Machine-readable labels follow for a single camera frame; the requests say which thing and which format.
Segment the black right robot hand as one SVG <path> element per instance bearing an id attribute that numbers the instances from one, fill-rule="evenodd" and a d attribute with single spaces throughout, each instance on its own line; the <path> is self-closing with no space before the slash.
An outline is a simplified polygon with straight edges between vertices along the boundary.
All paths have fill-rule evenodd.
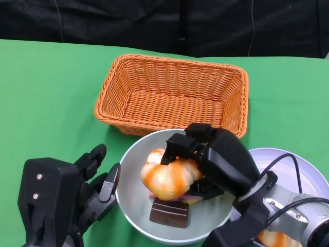
<path id="1" fill-rule="evenodd" d="M 167 140 L 161 164 L 176 157 L 197 163 L 204 177 L 186 192 L 204 200 L 229 192 L 235 197 L 246 194 L 258 181 L 260 173 L 248 149 L 227 129 L 208 123 L 192 123 L 185 134 L 175 133 Z"/>

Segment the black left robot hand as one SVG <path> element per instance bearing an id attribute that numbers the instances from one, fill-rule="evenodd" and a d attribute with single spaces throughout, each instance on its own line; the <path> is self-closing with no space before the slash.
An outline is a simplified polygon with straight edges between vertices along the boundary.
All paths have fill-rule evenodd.
<path id="1" fill-rule="evenodd" d="M 101 221 L 116 203 L 121 164 L 116 163 L 109 172 L 94 177 L 105 156 L 106 145 L 99 144 L 75 162 L 83 177 L 78 193 L 78 227 L 82 232 L 86 232 L 95 221 Z"/>

